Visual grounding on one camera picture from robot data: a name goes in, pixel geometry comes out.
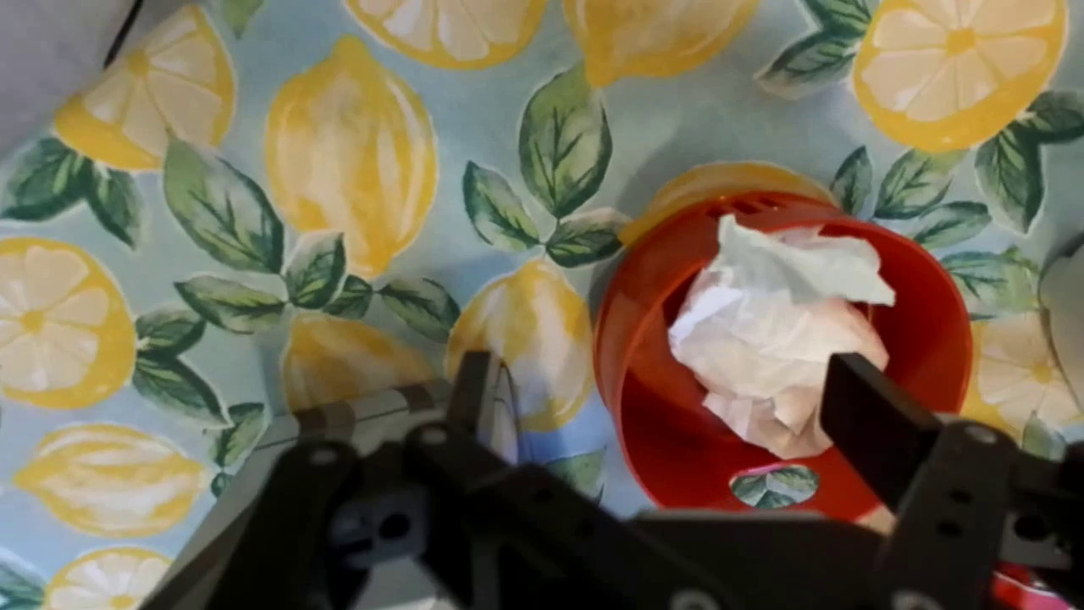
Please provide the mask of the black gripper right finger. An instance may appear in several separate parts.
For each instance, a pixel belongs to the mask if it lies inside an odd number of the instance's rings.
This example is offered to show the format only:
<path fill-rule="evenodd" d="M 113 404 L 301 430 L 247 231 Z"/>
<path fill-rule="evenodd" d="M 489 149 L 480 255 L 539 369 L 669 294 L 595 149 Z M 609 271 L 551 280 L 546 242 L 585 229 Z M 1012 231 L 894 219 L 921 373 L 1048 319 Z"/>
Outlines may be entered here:
<path fill-rule="evenodd" d="M 943 427 L 856 353 L 829 361 L 821 423 L 866 485 L 907 485 Z"/>

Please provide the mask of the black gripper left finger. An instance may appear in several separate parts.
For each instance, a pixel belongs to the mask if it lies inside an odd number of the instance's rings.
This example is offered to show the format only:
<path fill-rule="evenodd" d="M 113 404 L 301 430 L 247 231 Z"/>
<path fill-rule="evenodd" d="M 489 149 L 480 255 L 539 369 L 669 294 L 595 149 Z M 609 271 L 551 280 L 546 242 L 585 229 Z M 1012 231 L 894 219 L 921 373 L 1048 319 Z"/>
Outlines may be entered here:
<path fill-rule="evenodd" d="M 497 361 L 492 353 L 460 357 L 453 391 L 452 391 L 446 423 L 479 443 L 495 441 L 495 384 L 497 384 Z"/>

